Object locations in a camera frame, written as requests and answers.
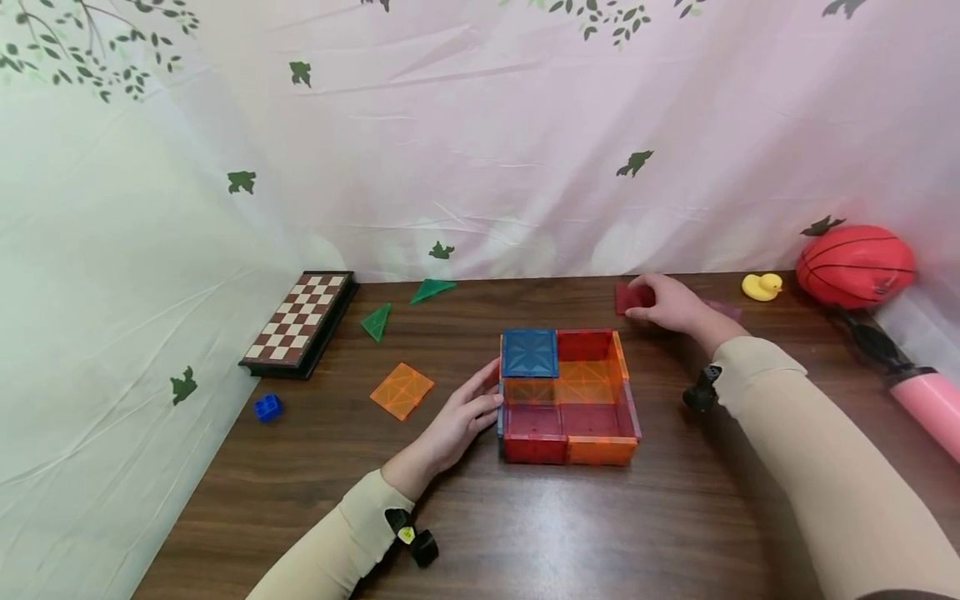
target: green triangle tile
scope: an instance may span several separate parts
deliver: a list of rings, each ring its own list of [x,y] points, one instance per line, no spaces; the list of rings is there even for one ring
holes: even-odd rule
[[[390,314],[390,303],[377,308],[367,318],[360,322],[360,326],[367,330],[370,337],[374,338],[379,344],[383,339],[383,327],[387,324],[387,315]]]
[[[411,304],[416,304],[421,300],[426,300],[431,296],[436,296],[441,292],[446,290],[452,290],[457,287],[457,284],[453,281],[440,281],[438,279],[424,279],[423,283],[420,284],[419,290],[414,295],[414,298],[410,300]]]

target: yellow rubber duck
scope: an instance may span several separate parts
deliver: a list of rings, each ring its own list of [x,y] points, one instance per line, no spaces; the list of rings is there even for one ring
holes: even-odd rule
[[[758,302],[769,302],[777,297],[783,288],[783,279],[775,273],[765,276],[747,275],[740,284],[743,293]]]

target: left hand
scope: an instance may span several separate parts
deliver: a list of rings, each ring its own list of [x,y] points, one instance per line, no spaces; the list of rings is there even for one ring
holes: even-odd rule
[[[477,435],[496,422],[503,404],[495,393],[499,374],[497,358],[451,394],[426,431],[384,465],[387,483],[416,502],[430,480],[456,465]]]

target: pink ball pump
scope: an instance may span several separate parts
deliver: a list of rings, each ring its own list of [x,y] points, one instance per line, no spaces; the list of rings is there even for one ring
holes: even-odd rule
[[[858,322],[843,308],[836,308],[860,350],[886,367],[890,394],[960,463],[960,391],[957,387],[936,369],[918,367],[907,360],[882,331]]]

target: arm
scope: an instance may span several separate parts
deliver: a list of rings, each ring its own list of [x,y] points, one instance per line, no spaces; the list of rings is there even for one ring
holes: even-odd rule
[[[394,542],[384,512],[412,511],[430,481],[460,460],[496,422],[499,360],[450,396],[426,431],[382,469],[360,480],[329,515],[284,554],[247,600],[346,600]]]
[[[960,598],[960,558],[933,515],[806,370],[660,277],[647,276],[658,304],[668,300],[664,326],[689,333],[723,369],[720,403],[789,497],[826,597],[915,589]],[[628,316],[658,323],[656,308]]]

